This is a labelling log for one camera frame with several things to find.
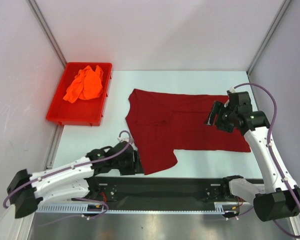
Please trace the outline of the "dark red t shirt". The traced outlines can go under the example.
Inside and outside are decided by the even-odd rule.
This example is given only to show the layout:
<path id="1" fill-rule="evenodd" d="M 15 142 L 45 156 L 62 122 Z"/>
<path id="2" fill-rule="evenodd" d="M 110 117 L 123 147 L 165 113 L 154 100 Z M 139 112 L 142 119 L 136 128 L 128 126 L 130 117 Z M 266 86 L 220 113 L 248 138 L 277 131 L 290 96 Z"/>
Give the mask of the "dark red t shirt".
<path id="1" fill-rule="evenodd" d="M 204 124 L 213 103 L 226 95 L 188 95 L 134 89 L 126 122 L 146 175 L 167 170 L 178 161 L 174 150 L 249 153 L 238 130 L 232 133 Z"/>

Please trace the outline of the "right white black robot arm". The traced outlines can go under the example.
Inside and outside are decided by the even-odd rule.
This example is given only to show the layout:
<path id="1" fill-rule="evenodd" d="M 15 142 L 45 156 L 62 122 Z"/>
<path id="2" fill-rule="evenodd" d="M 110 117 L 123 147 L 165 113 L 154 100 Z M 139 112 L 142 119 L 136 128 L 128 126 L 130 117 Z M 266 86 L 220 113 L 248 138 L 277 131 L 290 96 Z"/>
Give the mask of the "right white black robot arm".
<path id="1" fill-rule="evenodd" d="M 252 150 L 262 175 L 264 189 L 239 175 L 225 177 L 225 185 L 220 188 L 225 200 L 239 197 L 252 204 L 263 222 L 300 216 L 300 187 L 283 163 L 263 111 L 253 111 L 249 99 L 229 99 L 226 103 L 215 101 L 204 123 L 228 133 L 238 129 Z"/>

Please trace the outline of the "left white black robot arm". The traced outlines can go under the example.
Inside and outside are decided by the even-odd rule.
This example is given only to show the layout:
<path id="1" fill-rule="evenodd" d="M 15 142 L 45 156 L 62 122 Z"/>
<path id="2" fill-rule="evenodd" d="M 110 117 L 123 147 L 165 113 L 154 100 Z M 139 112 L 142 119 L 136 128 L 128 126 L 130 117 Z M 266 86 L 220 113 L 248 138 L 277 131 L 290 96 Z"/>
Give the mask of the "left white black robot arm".
<path id="1" fill-rule="evenodd" d="M 29 216 L 46 204 L 57 201 L 100 195 L 96 175 L 118 170 L 122 176 L 144 172 L 139 153 L 132 145 L 122 141 L 115 146 L 93 149 L 80 159 L 51 170 L 29 173 L 18 171 L 7 187 L 7 199 L 15 207 L 14 216 Z"/>

